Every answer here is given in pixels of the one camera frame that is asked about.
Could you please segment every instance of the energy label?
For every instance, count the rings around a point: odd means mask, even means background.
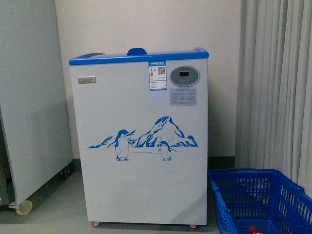
[[[150,91],[167,90],[166,61],[149,62]]]

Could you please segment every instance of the white wall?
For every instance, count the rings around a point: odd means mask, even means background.
[[[91,52],[192,50],[209,61],[209,155],[234,156],[239,0],[56,0],[74,158],[79,158],[68,60]]]

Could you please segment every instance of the red object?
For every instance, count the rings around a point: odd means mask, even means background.
[[[263,234],[263,233],[259,232],[259,231],[257,230],[257,228],[254,227],[254,226],[251,226],[251,227],[249,228],[249,233],[250,233],[250,234]]]

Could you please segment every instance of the tiled floor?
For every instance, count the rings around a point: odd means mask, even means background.
[[[58,176],[35,192],[29,200],[32,211],[19,216],[15,210],[0,206],[1,234],[218,234],[209,183],[208,225],[196,230],[184,225],[102,223],[93,228],[87,220],[82,174],[73,173],[67,180]]]

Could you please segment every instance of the digital control panel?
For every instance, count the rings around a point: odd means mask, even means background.
[[[179,87],[188,87],[199,81],[199,71],[191,66],[179,66],[170,73],[170,81]]]

